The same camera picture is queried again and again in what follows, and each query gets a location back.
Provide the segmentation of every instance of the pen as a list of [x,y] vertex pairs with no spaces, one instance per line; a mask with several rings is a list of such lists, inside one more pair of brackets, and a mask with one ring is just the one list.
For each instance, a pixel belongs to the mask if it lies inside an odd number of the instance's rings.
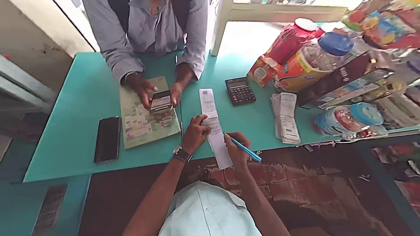
[[240,142],[236,141],[234,138],[232,138],[232,142],[238,146],[239,148],[241,148],[242,150],[246,151],[254,160],[256,161],[261,161],[262,159],[257,156],[253,151],[249,150],[247,147],[245,147],[244,145],[242,145]]

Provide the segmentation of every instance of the light blue shirt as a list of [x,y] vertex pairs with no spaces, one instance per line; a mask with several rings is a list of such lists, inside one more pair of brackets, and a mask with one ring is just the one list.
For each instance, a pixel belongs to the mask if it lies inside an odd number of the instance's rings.
[[173,13],[172,4],[161,0],[156,14],[152,14],[148,0],[131,0],[127,34],[121,27],[108,0],[84,0],[87,17],[96,41],[101,48],[114,78],[120,80],[130,71],[144,70],[144,64],[134,52],[152,52],[163,56],[186,43],[177,65],[188,63],[197,79],[204,69],[208,0],[191,0],[186,32],[183,32]]
[[197,181],[176,193],[159,236],[261,236],[245,202]]

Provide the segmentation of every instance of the person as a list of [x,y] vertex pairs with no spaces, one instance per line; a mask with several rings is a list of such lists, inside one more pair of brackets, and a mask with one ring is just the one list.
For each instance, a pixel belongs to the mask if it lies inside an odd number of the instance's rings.
[[231,140],[233,137],[250,148],[249,139],[239,132],[227,133],[224,138],[243,200],[203,181],[196,181],[174,195],[185,162],[204,143],[211,129],[202,125],[206,117],[191,119],[181,145],[138,206],[123,236],[289,236],[248,169],[250,156]]
[[146,69],[136,54],[184,50],[176,63],[177,79],[171,87],[172,105],[204,69],[208,0],[84,0],[93,34],[113,77],[134,89],[144,107],[157,88],[144,79]]

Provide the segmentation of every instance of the smartphone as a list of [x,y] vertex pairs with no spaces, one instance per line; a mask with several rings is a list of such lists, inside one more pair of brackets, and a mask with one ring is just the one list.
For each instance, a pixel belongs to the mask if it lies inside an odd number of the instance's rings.
[[150,106],[151,114],[164,114],[172,109],[171,92],[169,90],[155,93],[153,95],[152,105]]
[[95,163],[112,161],[119,157],[120,131],[121,117],[109,117],[99,121]]

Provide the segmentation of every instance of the hand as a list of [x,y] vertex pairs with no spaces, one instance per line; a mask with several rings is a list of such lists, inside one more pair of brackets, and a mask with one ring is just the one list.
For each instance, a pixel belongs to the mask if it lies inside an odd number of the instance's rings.
[[191,118],[189,126],[186,129],[181,146],[190,155],[206,141],[206,136],[210,133],[211,127],[203,126],[202,124],[205,118],[207,118],[206,115],[198,115],[197,117]]
[[152,105],[152,98],[147,94],[147,90],[152,90],[157,92],[156,88],[152,83],[145,80],[141,77],[141,74],[130,74],[127,76],[127,84],[136,91],[137,95],[140,98],[140,101],[143,103],[144,107],[150,110]]
[[171,87],[171,103],[173,107],[176,107],[179,105],[179,100],[181,100],[182,90],[184,87],[178,83],[175,82]]
[[247,161],[251,156],[246,151],[236,146],[236,144],[232,142],[231,137],[247,148],[251,148],[251,141],[241,132],[227,133],[224,135],[226,147],[228,147],[229,156],[232,159],[234,167],[248,168]]

